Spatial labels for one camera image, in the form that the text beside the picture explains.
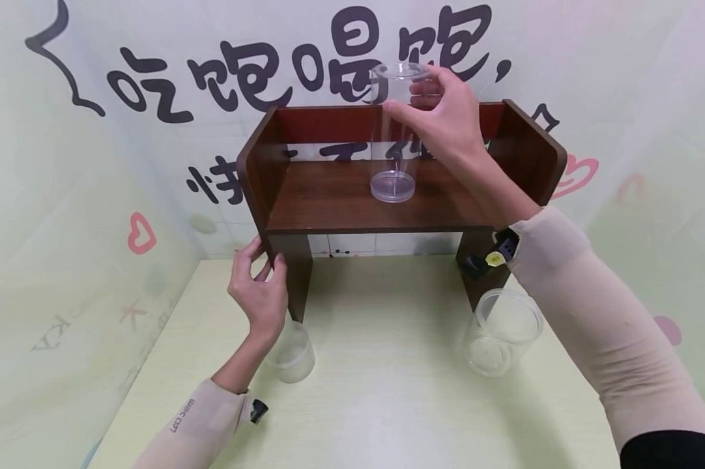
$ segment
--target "transparent plastic container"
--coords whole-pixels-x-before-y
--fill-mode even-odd
[[[415,193],[417,157],[420,140],[412,130],[385,113],[381,104],[387,99],[409,104],[410,85],[430,77],[420,64],[380,64],[371,70],[371,104],[377,112],[371,135],[371,194],[379,201],[401,203]]]
[[[316,355],[303,324],[285,322],[280,338],[269,351],[266,361],[277,371],[277,377],[283,383],[304,380],[316,365]]]
[[[542,333],[545,321],[535,301],[496,288],[480,298],[465,333],[462,357],[488,377],[504,376]]]

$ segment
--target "shelf board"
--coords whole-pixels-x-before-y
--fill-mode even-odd
[[[489,226],[475,198],[435,160],[418,161],[410,201],[371,195],[371,162],[290,163],[269,234],[469,231]]]

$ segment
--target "brown wooden desk shelf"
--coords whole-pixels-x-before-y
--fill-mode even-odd
[[[303,321],[313,257],[309,234],[462,232],[457,262],[493,245],[475,198],[435,160],[417,162],[416,192],[404,203],[371,195],[371,162],[290,163],[289,143],[369,142],[381,107],[270,109],[238,155],[238,178],[266,250],[288,264],[290,315]],[[501,168],[537,203],[550,201],[566,152],[511,100],[480,105],[483,137]],[[392,126],[392,134],[402,129]],[[477,281],[463,277],[473,308],[509,277],[502,266]]]

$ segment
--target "beige arm sleeve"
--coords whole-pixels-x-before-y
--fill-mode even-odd
[[[603,403],[616,448],[639,434],[705,434],[705,404],[647,309],[555,208],[511,226],[517,281]]]
[[[240,424],[252,399],[204,380],[179,413],[149,442],[132,469],[207,469]]]

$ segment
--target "light green table surface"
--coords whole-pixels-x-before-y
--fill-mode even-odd
[[[201,261],[90,469],[130,467],[243,340],[231,266]],[[316,259],[316,367],[298,384],[262,367],[251,390],[270,410],[213,468],[618,467],[603,408],[550,327],[491,380],[459,358],[469,320],[453,257]]]

